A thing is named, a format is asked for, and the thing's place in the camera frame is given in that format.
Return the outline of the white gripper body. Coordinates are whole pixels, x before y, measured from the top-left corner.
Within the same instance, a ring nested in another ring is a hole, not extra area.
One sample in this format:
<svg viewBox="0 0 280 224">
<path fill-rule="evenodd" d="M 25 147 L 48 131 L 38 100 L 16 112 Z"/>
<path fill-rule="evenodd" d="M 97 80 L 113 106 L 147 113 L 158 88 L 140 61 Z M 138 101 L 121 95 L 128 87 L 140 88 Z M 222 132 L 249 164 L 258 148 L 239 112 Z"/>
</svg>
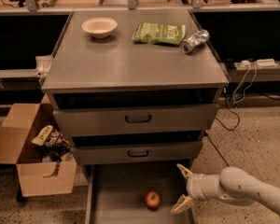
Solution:
<svg viewBox="0 0 280 224">
<path fill-rule="evenodd" d="M 187 193 L 194 201 L 203 202 L 206 197 L 203 194 L 203 174 L 191 175 L 187 180 Z"/>
</svg>

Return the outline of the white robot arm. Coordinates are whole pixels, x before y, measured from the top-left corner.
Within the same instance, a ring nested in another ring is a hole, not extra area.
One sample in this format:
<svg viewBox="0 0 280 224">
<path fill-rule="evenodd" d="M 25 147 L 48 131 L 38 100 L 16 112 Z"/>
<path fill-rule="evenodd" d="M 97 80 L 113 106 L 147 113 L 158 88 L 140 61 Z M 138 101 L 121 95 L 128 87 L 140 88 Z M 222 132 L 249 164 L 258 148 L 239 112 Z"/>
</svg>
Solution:
<svg viewBox="0 0 280 224">
<path fill-rule="evenodd" d="M 258 202 L 280 216 L 280 188 L 264 183 L 242 169 L 226 167 L 218 175 L 194 174 L 178 164 L 186 180 L 187 195 L 182 194 L 171 209 L 178 215 L 196 202 L 217 200 L 234 205 L 250 205 Z"/>
</svg>

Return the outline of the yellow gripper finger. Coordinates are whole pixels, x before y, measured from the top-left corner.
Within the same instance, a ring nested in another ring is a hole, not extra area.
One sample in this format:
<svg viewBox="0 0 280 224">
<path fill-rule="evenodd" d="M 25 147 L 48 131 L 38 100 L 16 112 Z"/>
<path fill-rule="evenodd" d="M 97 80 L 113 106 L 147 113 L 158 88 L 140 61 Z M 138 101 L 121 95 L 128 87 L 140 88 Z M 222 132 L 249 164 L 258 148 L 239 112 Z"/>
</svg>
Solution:
<svg viewBox="0 0 280 224">
<path fill-rule="evenodd" d="M 181 214 L 182 212 L 190 209 L 196 204 L 196 202 L 190 197 L 182 194 L 177 202 L 173 205 L 170 213 L 172 215 L 178 215 Z"/>
<path fill-rule="evenodd" d="M 178 163 L 176 166 L 186 180 L 188 180 L 193 175 L 193 172 L 188 168 L 186 168 L 185 166 L 183 166 L 182 164 Z"/>
</svg>

